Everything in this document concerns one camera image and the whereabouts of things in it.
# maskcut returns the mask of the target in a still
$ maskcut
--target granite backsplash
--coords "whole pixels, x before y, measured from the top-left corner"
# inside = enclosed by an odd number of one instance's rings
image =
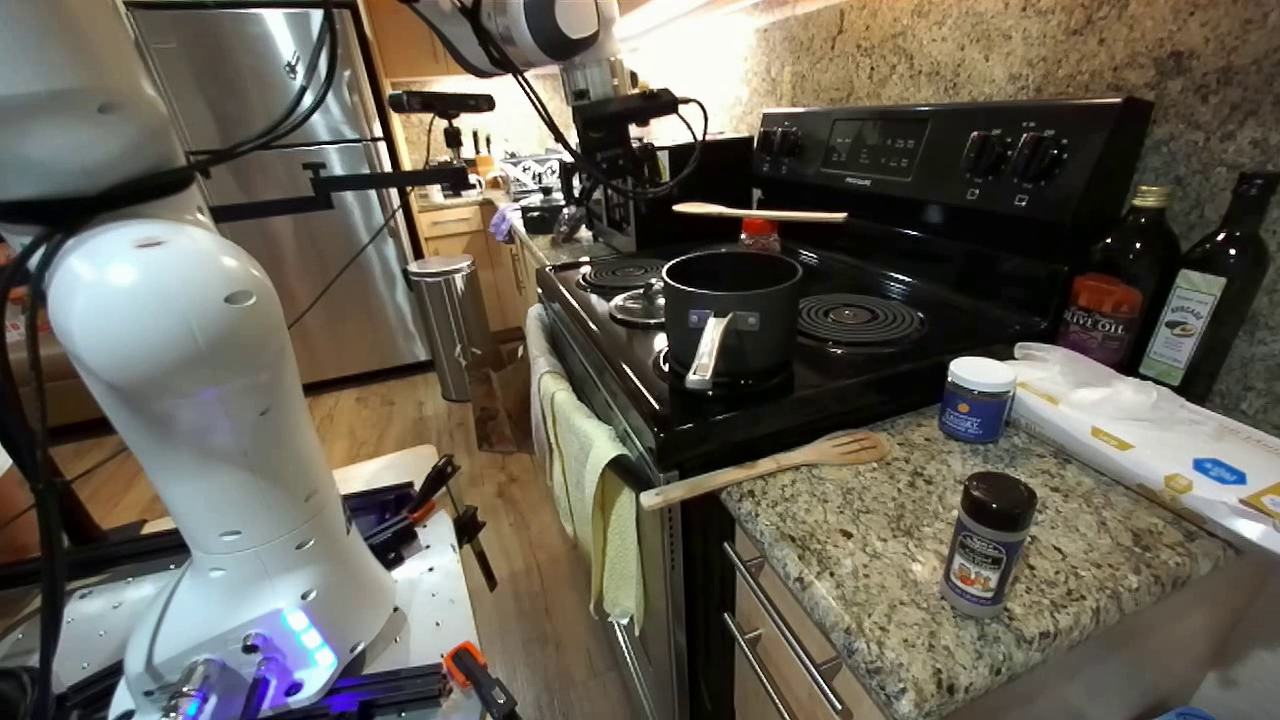
[[[783,18],[707,12],[633,39],[625,58],[650,83],[701,96],[712,132],[751,132],[760,106],[1149,96],[1155,121],[1139,178],[1171,183],[1171,226],[1182,243],[1211,232],[1240,169],[1280,169],[1272,0],[770,0],[770,7]],[[1280,209],[1265,232],[1280,257]],[[1211,408],[1280,430],[1274,368],[1280,273],[1272,268]]]

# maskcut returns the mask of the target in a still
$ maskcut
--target stovetop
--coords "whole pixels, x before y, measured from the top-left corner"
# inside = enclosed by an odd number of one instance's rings
[[[941,395],[944,364],[960,353],[1006,353],[1011,341],[1034,328],[1034,314],[1017,308],[975,305],[969,296],[890,274],[863,260],[816,249],[787,249],[802,262],[798,308],[820,305],[816,314],[835,318],[835,332],[884,312],[904,341],[884,332],[872,344],[795,341],[793,372],[760,386],[684,393],[661,361],[663,328],[634,328],[608,314],[608,298],[625,286],[588,284],[588,262],[539,274],[543,296],[566,314],[577,335],[601,353],[593,368],[625,386],[641,425],[650,434],[661,462],[712,462],[712,455],[738,455],[738,447],[770,450],[826,427],[884,421],[925,408]],[[856,296],[872,308],[824,308]]]

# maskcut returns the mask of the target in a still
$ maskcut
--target cooking pot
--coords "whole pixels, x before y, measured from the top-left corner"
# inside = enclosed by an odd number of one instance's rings
[[[793,364],[802,268],[787,257],[707,249],[661,268],[672,377],[688,393],[777,378]]]

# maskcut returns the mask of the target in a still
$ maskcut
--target dark bottle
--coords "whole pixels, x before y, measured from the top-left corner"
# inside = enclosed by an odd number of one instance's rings
[[[1231,341],[1266,274],[1272,250],[1260,235],[1280,173],[1240,173],[1231,209],[1215,232],[1182,250],[1139,377],[1205,399]]]
[[[1165,209],[1166,188],[1139,183],[1118,224],[1088,249],[1082,268],[1070,274],[1060,344],[1118,372],[1134,368],[1178,268]]]

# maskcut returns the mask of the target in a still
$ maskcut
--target oven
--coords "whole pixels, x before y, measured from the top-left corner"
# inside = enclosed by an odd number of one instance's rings
[[[1050,335],[1070,262],[1124,203],[1143,123],[1149,105],[1124,96],[763,110],[742,169],[763,203],[850,213],[840,226],[783,226],[783,250],[802,262],[783,378],[684,393],[666,378],[663,328],[614,318],[620,286],[596,286],[730,235],[539,268],[546,341],[633,450],[634,489],[925,408],[952,355]],[[645,715],[737,715],[723,631],[737,572],[721,555],[730,534],[715,495],[641,518],[646,614],[641,637],[613,621],[613,637]]]

